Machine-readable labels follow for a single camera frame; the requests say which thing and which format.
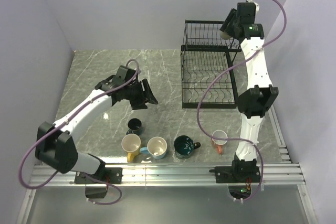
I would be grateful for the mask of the beige ceramic mug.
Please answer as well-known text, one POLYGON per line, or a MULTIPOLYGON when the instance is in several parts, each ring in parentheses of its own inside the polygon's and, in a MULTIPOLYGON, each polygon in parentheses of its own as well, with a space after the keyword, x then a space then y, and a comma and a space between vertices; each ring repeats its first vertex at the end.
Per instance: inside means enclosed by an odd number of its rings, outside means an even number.
POLYGON ((230 35, 228 35, 226 32, 224 31, 219 31, 219 34, 220 34, 220 37, 223 39, 223 40, 229 40, 231 39, 232 37, 230 35))

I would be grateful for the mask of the dark blue ceramic mug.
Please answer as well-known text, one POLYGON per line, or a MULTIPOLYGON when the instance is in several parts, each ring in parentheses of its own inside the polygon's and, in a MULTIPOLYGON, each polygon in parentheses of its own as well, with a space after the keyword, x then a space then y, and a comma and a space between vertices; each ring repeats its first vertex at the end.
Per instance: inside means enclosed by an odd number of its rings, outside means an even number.
POLYGON ((127 127, 128 127, 128 131, 127 131, 126 135, 135 134, 135 135, 140 136, 143 132, 142 122, 137 118, 132 118, 128 122, 127 127))

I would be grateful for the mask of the pink ceramic mug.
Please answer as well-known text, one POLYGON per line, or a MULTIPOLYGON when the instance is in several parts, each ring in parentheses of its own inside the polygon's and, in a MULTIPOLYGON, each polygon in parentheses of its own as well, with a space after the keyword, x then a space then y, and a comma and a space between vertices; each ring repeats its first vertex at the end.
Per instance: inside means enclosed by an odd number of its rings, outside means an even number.
POLYGON ((223 146, 227 143, 228 136, 222 130, 216 130, 212 133, 211 144, 219 155, 223 154, 223 146))

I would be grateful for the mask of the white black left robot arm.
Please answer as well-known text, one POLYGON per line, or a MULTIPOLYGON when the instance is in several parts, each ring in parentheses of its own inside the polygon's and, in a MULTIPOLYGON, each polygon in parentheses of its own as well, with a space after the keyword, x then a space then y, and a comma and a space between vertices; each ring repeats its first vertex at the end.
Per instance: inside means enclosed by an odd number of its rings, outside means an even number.
POLYGON ((99 82, 90 95, 69 114, 38 128, 35 157, 65 174, 69 171, 87 174, 93 183, 106 179, 105 162, 91 154, 78 152, 79 140, 94 120, 117 102, 128 100, 133 110, 147 109, 147 104, 157 104, 147 79, 134 79, 111 75, 99 82))

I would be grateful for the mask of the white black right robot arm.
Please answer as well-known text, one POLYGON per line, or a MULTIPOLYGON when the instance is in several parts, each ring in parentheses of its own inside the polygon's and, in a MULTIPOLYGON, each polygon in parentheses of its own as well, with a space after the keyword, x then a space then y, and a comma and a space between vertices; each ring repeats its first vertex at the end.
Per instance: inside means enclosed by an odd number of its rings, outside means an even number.
POLYGON ((258 10, 258 4, 254 2, 240 2, 230 10, 220 28, 223 39, 239 41, 247 69, 247 89, 239 95, 237 103, 242 120, 240 141, 231 167, 218 173, 225 183, 260 181, 255 146, 264 116, 279 94, 268 75, 264 30, 261 24, 255 23, 258 10))

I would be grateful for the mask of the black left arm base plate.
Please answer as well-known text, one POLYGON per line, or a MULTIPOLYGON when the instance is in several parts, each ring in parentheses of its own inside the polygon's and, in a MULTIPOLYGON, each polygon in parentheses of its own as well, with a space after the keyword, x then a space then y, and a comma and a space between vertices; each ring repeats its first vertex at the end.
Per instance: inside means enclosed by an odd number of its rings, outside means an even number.
POLYGON ((112 167, 112 168, 102 168, 95 174, 89 174, 87 175, 84 172, 78 172, 75 175, 75 184, 95 184, 92 180, 100 180, 103 182, 107 182, 110 184, 121 184, 122 180, 122 171, 123 169, 121 167, 112 167))

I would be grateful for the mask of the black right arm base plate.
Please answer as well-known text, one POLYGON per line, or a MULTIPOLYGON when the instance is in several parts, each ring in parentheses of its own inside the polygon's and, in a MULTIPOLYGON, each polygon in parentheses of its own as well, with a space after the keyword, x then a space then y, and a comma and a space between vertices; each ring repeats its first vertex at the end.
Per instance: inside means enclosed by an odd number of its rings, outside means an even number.
POLYGON ((258 183, 261 179, 259 168, 254 172, 235 172, 230 166, 216 166, 209 172, 215 175, 217 184, 258 183))

